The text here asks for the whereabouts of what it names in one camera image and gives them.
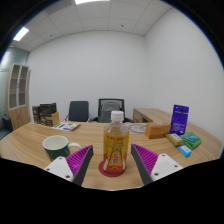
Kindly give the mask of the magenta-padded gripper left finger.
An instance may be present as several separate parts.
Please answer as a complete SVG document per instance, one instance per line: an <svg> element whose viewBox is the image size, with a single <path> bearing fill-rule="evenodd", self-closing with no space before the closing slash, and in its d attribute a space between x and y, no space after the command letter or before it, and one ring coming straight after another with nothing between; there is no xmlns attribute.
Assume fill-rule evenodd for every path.
<svg viewBox="0 0 224 224"><path fill-rule="evenodd" d="M45 171L81 186L92 156L93 146L89 145L68 157L59 156Z"/></svg>

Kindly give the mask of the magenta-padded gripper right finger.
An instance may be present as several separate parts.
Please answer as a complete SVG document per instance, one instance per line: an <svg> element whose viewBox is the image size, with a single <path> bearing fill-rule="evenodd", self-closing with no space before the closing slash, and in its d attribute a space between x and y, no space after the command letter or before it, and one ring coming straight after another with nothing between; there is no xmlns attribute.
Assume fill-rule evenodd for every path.
<svg viewBox="0 0 224 224"><path fill-rule="evenodd" d="M144 185L148 185L182 169L182 166L167 154L156 154L136 144L131 145L131 154Z"/></svg>

